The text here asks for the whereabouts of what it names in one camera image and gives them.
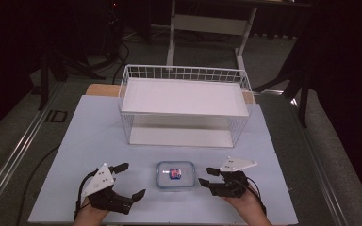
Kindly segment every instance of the small container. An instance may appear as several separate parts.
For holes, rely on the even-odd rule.
[[[195,186],[195,167],[188,161],[159,162],[156,178],[162,191],[191,190]]]

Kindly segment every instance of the white basket shelf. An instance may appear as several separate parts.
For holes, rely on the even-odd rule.
[[[255,102],[245,71],[127,65],[119,93],[130,144],[232,148]]]

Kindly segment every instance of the human hand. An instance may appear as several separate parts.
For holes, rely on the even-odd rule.
[[[252,191],[246,189],[245,193],[239,198],[222,197],[222,199],[230,203],[249,226],[272,225],[263,212],[257,196],[252,193],[255,190],[251,189]]]
[[[84,199],[81,206],[73,226],[99,226],[105,216],[110,212],[92,207],[88,197]]]

